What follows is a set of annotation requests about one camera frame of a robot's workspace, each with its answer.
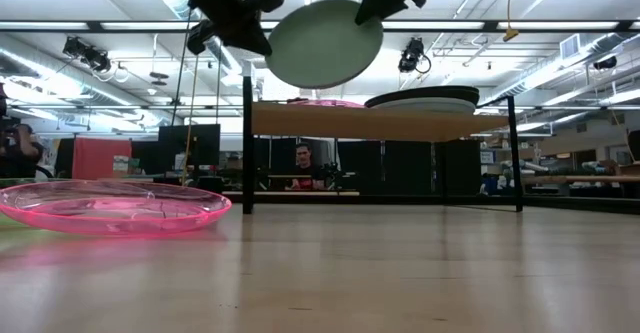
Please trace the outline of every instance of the wooden floor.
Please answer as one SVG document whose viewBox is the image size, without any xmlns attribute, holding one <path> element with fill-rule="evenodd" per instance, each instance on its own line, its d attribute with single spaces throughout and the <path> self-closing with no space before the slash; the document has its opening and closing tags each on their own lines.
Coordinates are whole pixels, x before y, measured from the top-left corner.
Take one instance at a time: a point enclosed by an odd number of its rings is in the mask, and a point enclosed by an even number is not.
<svg viewBox="0 0 640 333">
<path fill-rule="evenodd" d="M 258 206 L 169 239 L 0 230 L 0 332 L 636 333 L 640 217 Z"/>
</svg>

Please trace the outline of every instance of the computer monitor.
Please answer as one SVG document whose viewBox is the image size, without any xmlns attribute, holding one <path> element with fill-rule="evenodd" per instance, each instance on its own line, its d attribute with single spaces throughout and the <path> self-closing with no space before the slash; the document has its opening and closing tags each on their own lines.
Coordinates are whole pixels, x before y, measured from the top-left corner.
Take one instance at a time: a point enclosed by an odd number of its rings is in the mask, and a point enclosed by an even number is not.
<svg viewBox="0 0 640 333">
<path fill-rule="evenodd" d="M 184 153 L 187 148 L 189 126 L 160 127 L 158 142 L 159 156 L 163 166 L 170 171 L 175 164 L 176 154 Z M 197 124 L 191 126 L 188 165 L 218 165 L 220 159 L 220 125 Z"/>
</svg>

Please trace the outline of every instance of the transparent pink dish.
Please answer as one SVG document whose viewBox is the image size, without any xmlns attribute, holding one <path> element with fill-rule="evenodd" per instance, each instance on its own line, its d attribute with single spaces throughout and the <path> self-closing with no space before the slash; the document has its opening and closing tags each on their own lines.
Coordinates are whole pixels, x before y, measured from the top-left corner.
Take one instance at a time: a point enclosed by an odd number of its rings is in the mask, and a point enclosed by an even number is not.
<svg viewBox="0 0 640 333">
<path fill-rule="evenodd" d="M 155 236 L 198 229 L 231 208 L 221 195 L 139 182 L 61 181 L 0 191 L 0 211 L 37 228 L 76 234 Z"/>
</svg>

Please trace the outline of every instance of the green plate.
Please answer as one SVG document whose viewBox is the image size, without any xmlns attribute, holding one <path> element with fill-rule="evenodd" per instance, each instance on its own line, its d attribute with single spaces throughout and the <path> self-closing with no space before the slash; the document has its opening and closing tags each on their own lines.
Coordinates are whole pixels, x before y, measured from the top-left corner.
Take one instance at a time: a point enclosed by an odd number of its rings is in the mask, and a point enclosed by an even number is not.
<svg viewBox="0 0 640 333">
<path fill-rule="evenodd" d="M 357 77 L 378 55 L 383 37 L 378 19 L 355 24 L 359 7 L 350 0 L 322 0 L 289 14 L 269 35 L 271 72 L 305 89 L 331 88 Z"/>
</svg>

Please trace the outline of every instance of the yellow cable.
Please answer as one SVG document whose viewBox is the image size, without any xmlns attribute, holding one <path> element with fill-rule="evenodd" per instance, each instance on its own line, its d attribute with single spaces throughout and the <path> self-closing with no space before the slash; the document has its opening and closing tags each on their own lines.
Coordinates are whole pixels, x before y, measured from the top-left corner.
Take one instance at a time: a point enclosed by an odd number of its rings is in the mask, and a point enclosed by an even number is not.
<svg viewBox="0 0 640 333">
<path fill-rule="evenodd" d="M 507 34 L 505 34 L 502 40 L 508 42 L 518 34 L 520 34 L 520 32 L 511 28 L 511 0 L 507 0 Z"/>
<path fill-rule="evenodd" d="M 507 0 L 507 30 L 511 30 L 511 0 Z"/>
<path fill-rule="evenodd" d="M 189 148 L 191 148 L 191 124 L 193 123 L 193 103 L 196 100 L 196 84 L 198 83 L 198 59 L 196 56 L 196 67 L 193 70 L 193 90 L 191 91 L 191 108 L 189 109 L 189 128 L 187 128 L 187 149 L 184 153 L 184 163 L 182 165 L 182 185 L 187 185 L 187 161 L 189 160 Z"/>
</svg>

